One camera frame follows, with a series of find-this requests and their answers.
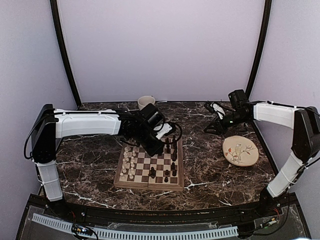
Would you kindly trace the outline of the wooden chess board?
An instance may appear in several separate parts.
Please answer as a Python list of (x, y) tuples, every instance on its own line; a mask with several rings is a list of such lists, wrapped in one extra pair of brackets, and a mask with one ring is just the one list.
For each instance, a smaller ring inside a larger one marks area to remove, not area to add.
[[(113, 184), (117, 188), (153, 191), (182, 191), (184, 189), (184, 163), (182, 140), (175, 144), (165, 144), (163, 153), (149, 156), (144, 148), (138, 147), (136, 175), (134, 180), (120, 181), (120, 157)], [(156, 170), (155, 178), (148, 176), (151, 167)]]

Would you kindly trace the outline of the black corner frame post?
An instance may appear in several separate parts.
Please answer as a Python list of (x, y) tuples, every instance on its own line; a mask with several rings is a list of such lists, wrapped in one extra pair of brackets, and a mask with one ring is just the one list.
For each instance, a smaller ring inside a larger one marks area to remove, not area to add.
[(72, 72), (71, 63), (69, 60), (69, 56), (67, 53), (67, 47), (64, 39), (63, 29), (62, 29), (62, 23), (59, 13), (59, 6), (57, 0), (50, 0), (50, 8), (51, 8), (51, 15), (55, 30), (55, 35), (59, 47), (60, 56), (62, 59), (64, 71), (67, 77), (67, 81), (73, 96), (73, 99), (75, 101), (76, 107), (79, 108), (82, 105), (82, 101), (80, 98), (79, 91), (76, 86), (76, 81)]
[(256, 47), (250, 75), (248, 78), (247, 86), (245, 89), (245, 94), (247, 98), (250, 98), (251, 93), (253, 91), (253, 87), (258, 74), (260, 62), (262, 59), (263, 50), (264, 50), (265, 41), (266, 41), (267, 32), (268, 32), (271, 10), (272, 10), (272, 2), (273, 2), (272, 0), (264, 1), (263, 15), (261, 20), (259, 37), (257, 41), (257, 47)]

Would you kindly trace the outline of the black corner frame post right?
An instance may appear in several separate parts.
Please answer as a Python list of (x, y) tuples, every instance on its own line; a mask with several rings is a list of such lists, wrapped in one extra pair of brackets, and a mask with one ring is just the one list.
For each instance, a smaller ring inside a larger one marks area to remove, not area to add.
[(273, 2), (272, 0), (264, 1), (263, 15), (261, 20), (259, 37), (257, 41), (257, 47), (256, 47), (250, 75), (248, 78), (247, 86), (245, 89), (245, 94), (247, 98), (250, 98), (251, 93), (253, 91), (253, 87), (258, 74), (260, 62), (262, 59), (263, 50), (264, 50), (265, 41), (266, 41), (267, 32), (268, 32), (271, 10), (272, 10), (272, 2)]

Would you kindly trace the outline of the black front rail base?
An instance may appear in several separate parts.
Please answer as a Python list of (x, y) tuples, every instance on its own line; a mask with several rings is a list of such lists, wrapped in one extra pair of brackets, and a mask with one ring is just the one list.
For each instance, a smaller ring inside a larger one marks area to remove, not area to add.
[(178, 199), (172, 192), (164, 192), (151, 197), (129, 194), (127, 199), (123, 193), (112, 197), (114, 204), (106, 200), (96, 201), (73, 192), (73, 199), (61, 203), (49, 202), (44, 196), (31, 194), (24, 208), (26, 217), (32, 210), (77, 223), (106, 224), (115, 221), (125, 224), (194, 224), (218, 222), (222, 224), (240, 225), (252, 229), (254, 221), (260, 218), (279, 216), (279, 220), (300, 215), (300, 204), (297, 196), (291, 193), (271, 204), (261, 214), (259, 202), (240, 205), (226, 205), (209, 208), (205, 203), (188, 203), (189, 198)]

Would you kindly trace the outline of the ceramic bird pattern plate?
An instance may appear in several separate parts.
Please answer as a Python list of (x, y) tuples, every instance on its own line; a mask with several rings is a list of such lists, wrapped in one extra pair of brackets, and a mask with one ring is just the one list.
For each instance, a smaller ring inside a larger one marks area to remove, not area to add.
[(238, 167), (250, 167), (257, 163), (259, 150), (248, 138), (243, 136), (227, 137), (222, 143), (222, 152), (225, 159)]

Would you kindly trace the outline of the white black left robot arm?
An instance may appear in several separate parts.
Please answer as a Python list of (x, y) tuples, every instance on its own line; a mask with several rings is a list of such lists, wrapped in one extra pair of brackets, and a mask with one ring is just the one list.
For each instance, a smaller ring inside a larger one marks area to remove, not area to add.
[(60, 218), (67, 218), (70, 206), (64, 198), (56, 166), (56, 140), (79, 135), (122, 136), (140, 144), (149, 156), (163, 153), (162, 137), (172, 130), (165, 116), (153, 104), (141, 110), (107, 109), (73, 111), (54, 108), (52, 104), (42, 107), (25, 143), (31, 144), (32, 160), (39, 172), (40, 182), (51, 210)]

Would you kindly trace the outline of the ceramic coral pattern mug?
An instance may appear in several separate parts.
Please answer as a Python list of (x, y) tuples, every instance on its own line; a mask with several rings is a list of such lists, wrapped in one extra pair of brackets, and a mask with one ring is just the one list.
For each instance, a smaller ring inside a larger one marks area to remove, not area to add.
[(140, 97), (137, 100), (137, 103), (138, 103), (138, 109), (142, 110), (148, 104), (154, 105), (156, 103), (156, 99), (151, 95), (145, 95), (145, 96)]

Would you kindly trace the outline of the black corner frame post left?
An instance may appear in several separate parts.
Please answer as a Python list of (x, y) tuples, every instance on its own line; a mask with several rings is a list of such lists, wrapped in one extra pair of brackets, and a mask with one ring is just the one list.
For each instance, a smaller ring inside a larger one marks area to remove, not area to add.
[(76, 107), (79, 108), (82, 105), (82, 101), (80, 98), (79, 91), (76, 86), (76, 81), (72, 72), (71, 63), (69, 60), (69, 56), (67, 53), (67, 47), (64, 39), (63, 29), (62, 29), (62, 23), (59, 13), (59, 6), (57, 0), (50, 0), (50, 8), (51, 8), (51, 15), (55, 30), (55, 35), (59, 47), (60, 56), (62, 59), (64, 71), (67, 77), (67, 81), (73, 96), (73, 99), (75, 101)]

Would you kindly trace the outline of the white chess pieces row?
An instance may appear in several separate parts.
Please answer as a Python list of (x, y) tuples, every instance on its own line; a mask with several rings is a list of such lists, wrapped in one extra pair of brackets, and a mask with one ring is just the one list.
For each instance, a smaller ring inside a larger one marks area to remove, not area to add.
[(125, 146), (120, 155), (119, 180), (133, 181), (136, 176), (139, 148), (136, 146)]

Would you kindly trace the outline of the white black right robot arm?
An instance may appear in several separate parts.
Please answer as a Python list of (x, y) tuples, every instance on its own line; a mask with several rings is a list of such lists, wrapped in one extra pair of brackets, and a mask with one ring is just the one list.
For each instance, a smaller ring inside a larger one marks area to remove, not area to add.
[(320, 112), (314, 106), (293, 106), (271, 101), (242, 101), (233, 109), (218, 102), (207, 101), (204, 107), (216, 118), (204, 129), (214, 135), (225, 134), (229, 128), (255, 121), (261, 127), (274, 124), (284, 127), (280, 133), (272, 129), (267, 137), (269, 146), (286, 147), (288, 158), (281, 161), (277, 175), (266, 187), (266, 194), (275, 199), (294, 185), (304, 169), (315, 162), (320, 152)]

